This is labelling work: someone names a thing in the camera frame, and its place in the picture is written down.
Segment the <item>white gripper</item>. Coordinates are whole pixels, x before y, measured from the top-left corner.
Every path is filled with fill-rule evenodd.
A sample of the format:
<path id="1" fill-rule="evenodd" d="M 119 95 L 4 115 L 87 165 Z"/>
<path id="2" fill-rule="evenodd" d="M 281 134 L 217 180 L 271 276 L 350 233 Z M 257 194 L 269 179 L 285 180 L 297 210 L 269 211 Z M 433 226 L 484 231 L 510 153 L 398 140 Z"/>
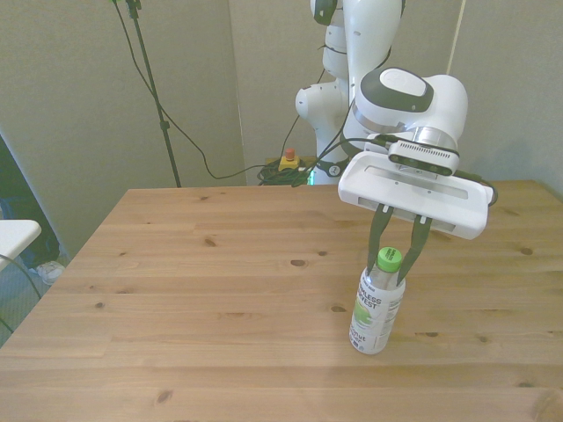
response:
<path id="1" fill-rule="evenodd" d="M 377 262 L 381 236 L 392 215 L 414 220 L 411 245 L 398 271 L 398 285 L 420 256 L 431 224 L 435 230 L 473 239 L 485 229 L 494 197 L 489 186 L 403 167 L 371 151 L 352 159 L 340 179 L 338 193 L 346 203 L 376 210 L 369 233 L 368 271 Z"/>

